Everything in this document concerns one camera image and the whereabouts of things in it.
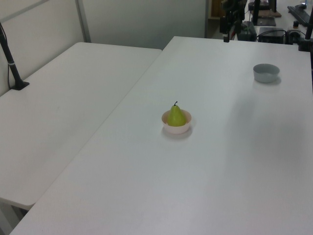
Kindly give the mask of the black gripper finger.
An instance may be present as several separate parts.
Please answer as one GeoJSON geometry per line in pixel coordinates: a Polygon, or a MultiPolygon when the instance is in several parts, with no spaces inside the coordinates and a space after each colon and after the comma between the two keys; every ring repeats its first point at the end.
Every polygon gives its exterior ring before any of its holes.
{"type": "Polygon", "coordinates": [[[233,32],[231,34],[231,39],[234,40],[235,36],[237,33],[241,32],[241,25],[242,25],[242,21],[237,20],[234,22],[234,28],[233,28],[233,32]]]}
{"type": "Polygon", "coordinates": [[[223,35],[223,41],[225,43],[229,42],[229,31],[230,23],[228,21],[228,17],[226,16],[220,17],[220,33],[223,35]]]}

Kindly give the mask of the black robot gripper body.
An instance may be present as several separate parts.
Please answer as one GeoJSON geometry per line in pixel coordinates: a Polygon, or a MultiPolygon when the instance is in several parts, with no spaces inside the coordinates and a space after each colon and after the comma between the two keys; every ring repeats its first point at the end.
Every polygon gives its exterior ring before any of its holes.
{"type": "Polygon", "coordinates": [[[245,19],[245,0],[223,0],[221,2],[222,10],[225,11],[225,17],[228,20],[245,19]]]}

